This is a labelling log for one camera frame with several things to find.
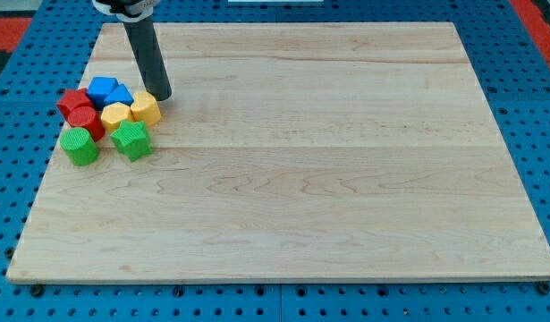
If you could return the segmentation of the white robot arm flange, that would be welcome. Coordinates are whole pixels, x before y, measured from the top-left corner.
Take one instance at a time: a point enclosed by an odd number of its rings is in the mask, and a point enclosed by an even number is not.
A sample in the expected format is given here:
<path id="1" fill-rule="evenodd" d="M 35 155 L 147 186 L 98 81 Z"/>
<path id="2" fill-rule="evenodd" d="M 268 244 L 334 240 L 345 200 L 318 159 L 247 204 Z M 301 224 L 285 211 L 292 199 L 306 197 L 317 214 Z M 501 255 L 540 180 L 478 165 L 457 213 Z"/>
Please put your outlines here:
<path id="1" fill-rule="evenodd" d="M 96 10 L 104 15 L 115 16 L 119 21 L 134 23 L 153 14 L 161 0 L 92 0 Z"/>

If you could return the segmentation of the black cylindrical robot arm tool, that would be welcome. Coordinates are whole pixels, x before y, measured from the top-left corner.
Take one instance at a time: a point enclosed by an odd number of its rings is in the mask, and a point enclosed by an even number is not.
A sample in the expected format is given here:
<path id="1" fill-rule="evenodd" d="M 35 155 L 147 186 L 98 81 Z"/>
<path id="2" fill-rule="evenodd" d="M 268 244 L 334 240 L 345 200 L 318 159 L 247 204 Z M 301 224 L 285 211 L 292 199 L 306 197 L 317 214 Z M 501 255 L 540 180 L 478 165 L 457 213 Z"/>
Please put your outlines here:
<path id="1" fill-rule="evenodd" d="M 172 88 L 151 17 L 125 22 L 123 26 L 146 91 L 156 101 L 167 100 L 172 95 Z"/>

